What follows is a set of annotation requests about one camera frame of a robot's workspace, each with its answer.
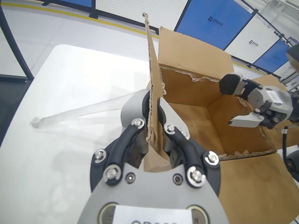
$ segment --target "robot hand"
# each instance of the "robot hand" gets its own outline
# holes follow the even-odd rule
[[[220,92],[248,101],[253,111],[248,115],[238,115],[229,121],[230,126],[257,127],[268,129],[290,120],[299,121],[299,92],[282,91],[275,86],[262,86],[242,74],[230,73],[219,82]]]
[[[122,216],[118,222],[124,206],[131,208],[132,213],[142,208],[145,212],[149,208],[158,209],[157,212],[190,210],[190,216],[179,223],[228,224],[218,199],[218,156],[190,138],[187,125],[164,98],[158,100],[158,119],[164,131],[163,149],[170,157],[172,169],[159,173],[138,169],[149,151],[145,141],[149,96],[149,90],[141,90],[126,102],[121,111],[120,137],[94,153],[90,169],[92,194],[78,224],[151,223],[136,221],[138,214],[130,215],[130,220]]]

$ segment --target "open cardboard box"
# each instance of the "open cardboard box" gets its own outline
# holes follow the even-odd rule
[[[147,139],[155,150],[150,149],[145,156],[144,170],[171,169],[169,158],[161,149],[162,128],[156,109],[157,99],[163,96],[188,125],[191,138],[220,156],[219,198],[230,223],[289,224],[299,215],[299,190],[276,154],[282,134],[278,129],[228,125],[232,117],[251,112],[246,101],[219,91],[218,81],[234,71],[230,55],[195,38],[161,28],[157,63],[147,31],[151,68]],[[255,81],[285,89],[273,76]],[[288,146],[298,143],[298,134],[298,128],[289,129]]]

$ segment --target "screw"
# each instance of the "screw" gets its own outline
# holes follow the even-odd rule
[[[115,168],[109,169],[106,173],[108,179],[114,179],[116,177],[117,170]]]
[[[212,155],[212,154],[209,154],[209,155],[208,155],[208,158],[209,158],[209,161],[210,161],[210,162],[215,162],[216,159],[217,159],[216,156],[215,156],[215,155]]]
[[[134,119],[134,120],[132,120],[131,125],[134,125],[138,129],[141,129],[144,127],[144,120],[141,118]]]
[[[141,125],[141,121],[140,121],[140,120],[136,120],[136,121],[134,121],[134,125],[135,125],[135,126],[140,126],[140,125]]]
[[[191,177],[196,182],[200,182],[202,180],[202,178],[203,178],[203,175],[198,170],[195,170],[193,173],[191,173]]]
[[[174,131],[174,126],[173,125],[169,125],[167,127],[167,130],[170,131],[170,132],[173,132]]]
[[[180,186],[183,183],[183,177],[180,174],[173,175],[172,180],[177,186]]]
[[[125,178],[125,180],[128,184],[134,183],[135,179],[136,179],[136,177],[135,177],[135,174],[133,174],[133,173],[128,173]]]
[[[102,151],[99,151],[98,153],[95,154],[96,159],[102,159],[104,153]]]
[[[184,130],[182,130],[181,133],[184,135],[184,137],[185,137],[187,140],[190,138]]]
[[[103,150],[103,149],[99,149],[99,150],[97,150],[95,153],[94,153],[94,155],[95,155],[95,163],[100,163],[100,162],[102,162],[102,161],[104,161],[105,160],[105,158],[106,158],[106,156],[107,156],[107,153],[106,153],[106,151],[105,150]]]

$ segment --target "torn cardboard edge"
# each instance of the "torn cardboard edge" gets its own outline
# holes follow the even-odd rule
[[[275,152],[276,152],[276,150],[274,150],[274,149],[263,151],[263,152],[252,152],[252,153],[249,153],[248,150],[245,150],[242,154],[239,153],[238,151],[235,151],[234,155],[228,156],[227,154],[223,154],[223,155],[219,155],[218,158],[220,161],[227,161],[227,160],[233,160],[233,159],[242,159],[242,158],[252,158],[252,157],[257,157],[257,156],[263,156],[263,155],[268,155],[268,154],[272,154]]]
[[[239,99],[240,103],[243,105],[243,107],[246,108],[247,105],[246,105],[246,103],[244,102],[243,98],[238,97],[238,99]]]
[[[163,66],[214,79],[221,79],[234,71],[230,55],[222,49],[163,27],[159,29],[159,34],[159,63]]]
[[[159,68],[160,70],[160,78],[161,78],[161,82],[162,82],[162,88],[163,88],[163,95],[166,95],[166,90],[165,90],[165,83],[163,82],[163,78],[162,78],[162,72],[161,72],[161,67]]]
[[[165,154],[163,154],[162,149],[160,148],[160,144],[158,141],[159,138],[159,130],[161,129],[161,125],[158,122],[158,98],[163,97],[163,84],[160,78],[160,69],[157,60],[156,54],[151,54],[151,52],[155,52],[154,43],[152,39],[152,35],[150,32],[148,15],[143,13],[146,30],[146,38],[148,43],[148,54],[149,54],[149,73],[150,73],[150,92],[149,92],[149,116],[147,123],[147,137],[146,141],[154,148],[154,150],[166,158]]]
[[[216,83],[218,83],[220,81],[218,79],[213,79],[213,78],[209,78],[209,77],[206,77],[206,76],[203,76],[201,78],[196,78],[195,74],[193,74],[193,73],[188,73],[188,72],[185,72],[185,71],[182,71],[182,70],[177,70],[177,69],[166,67],[166,66],[162,66],[162,65],[160,65],[160,68],[169,69],[169,70],[175,71],[177,73],[189,75],[191,77],[191,79],[192,79],[192,82],[198,82],[198,81],[202,81],[204,79],[208,79],[208,80],[210,80],[212,82],[216,82]]]

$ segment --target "transparent plastic bag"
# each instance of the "transparent plastic bag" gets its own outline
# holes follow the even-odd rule
[[[56,115],[52,115],[45,118],[38,118],[35,117],[31,122],[30,125],[33,128],[41,128],[45,126],[51,126],[53,124],[57,124],[59,122],[73,119],[76,117],[93,114],[93,113],[99,113],[104,111],[112,111],[112,110],[121,110],[124,106],[124,104],[135,94],[131,93],[125,96],[116,97],[110,100],[98,102],[92,105],[88,105],[81,108],[72,109],[69,111],[65,111]]]

